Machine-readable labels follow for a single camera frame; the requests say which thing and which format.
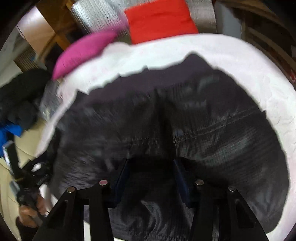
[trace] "person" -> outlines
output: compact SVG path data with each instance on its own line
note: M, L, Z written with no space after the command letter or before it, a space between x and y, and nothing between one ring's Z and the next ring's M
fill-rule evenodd
M38 211L44 215L46 213L45 200L41 195L37 197L36 207ZM29 206L21 205L19 208L19 216L16 218L16 226L20 232L22 241L32 241L38 227L34 221L37 211Z

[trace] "pink fabric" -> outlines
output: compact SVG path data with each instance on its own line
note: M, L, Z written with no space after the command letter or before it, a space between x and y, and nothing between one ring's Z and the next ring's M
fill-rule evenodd
M117 36L114 30L100 31L82 37L70 45L58 58L52 79L64 77L79 65L99 55Z

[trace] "bolt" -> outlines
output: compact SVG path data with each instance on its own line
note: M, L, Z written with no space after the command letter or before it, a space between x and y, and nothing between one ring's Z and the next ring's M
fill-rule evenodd
M201 186L201 185L204 184L204 181L203 181L203 180L200 180L200 179L197 179L197 180L195 181L195 184L198 185L198 186Z
M231 191L231 192L235 192L236 191L236 188L234 186L229 186L228 187L228 190Z
M67 192L68 193L72 193L74 191L75 191L75 187L69 187L69 188L67 188Z
M107 180L100 180L99 182L100 186L106 186L108 184Z

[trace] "pink object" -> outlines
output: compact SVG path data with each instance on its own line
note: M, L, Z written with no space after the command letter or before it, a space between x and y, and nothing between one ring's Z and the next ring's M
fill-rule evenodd
M64 77L84 62L99 55L117 36L114 30L100 31L82 37L70 45L58 58L52 79Z

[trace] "pink cushion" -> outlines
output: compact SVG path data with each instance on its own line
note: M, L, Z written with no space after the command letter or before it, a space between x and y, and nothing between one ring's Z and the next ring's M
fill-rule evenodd
M113 30L100 31L82 37L70 45L58 58L52 79L69 74L79 65L99 55L113 41L117 33Z

